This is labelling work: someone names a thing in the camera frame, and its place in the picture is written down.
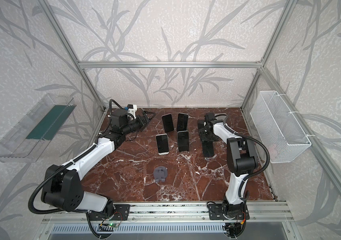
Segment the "grey round phone stand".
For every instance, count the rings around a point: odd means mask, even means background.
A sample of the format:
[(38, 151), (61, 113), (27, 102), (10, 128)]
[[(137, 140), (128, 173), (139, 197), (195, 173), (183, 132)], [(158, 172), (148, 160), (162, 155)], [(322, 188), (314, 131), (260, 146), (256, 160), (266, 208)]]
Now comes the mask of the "grey round phone stand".
[(154, 169), (153, 176), (156, 183), (164, 183), (168, 176), (168, 169), (164, 166), (160, 166)]

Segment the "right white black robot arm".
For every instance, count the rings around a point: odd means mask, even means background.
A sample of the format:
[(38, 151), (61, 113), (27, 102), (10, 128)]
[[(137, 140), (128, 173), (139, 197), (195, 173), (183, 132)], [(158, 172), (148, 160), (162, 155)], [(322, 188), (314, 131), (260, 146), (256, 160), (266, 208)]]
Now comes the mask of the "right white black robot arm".
[(246, 201), (248, 192), (244, 191), (247, 177), (257, 167), (254, 142), (242, 137), (225, 122), (226, 114), (207, 113), (203, 120), (197, 121), (198, 134), (205, 158), (214, 156), (213, 142), (226, 143), (226, 164), (230, 171), (228, 189), (221, 204), (208, 202), (210, 220), (248, 220)]

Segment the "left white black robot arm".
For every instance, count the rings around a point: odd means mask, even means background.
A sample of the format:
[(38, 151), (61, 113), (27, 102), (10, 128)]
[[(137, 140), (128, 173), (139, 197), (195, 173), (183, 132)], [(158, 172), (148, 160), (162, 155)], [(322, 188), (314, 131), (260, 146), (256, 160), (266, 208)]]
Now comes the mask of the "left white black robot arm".
[(46, 170), (44, 181), (29, 199), (29, 210), (43, 215), (62, 211), (113, 215), (113, 200), (84, 191), (81, 181), (104, 157), (118, 149), (128, 134), (143, 131), (155, 115), (148, 111), (137, 115), (132, 107), (112, 111), (110, 123), (96, 143), (68, 162)]

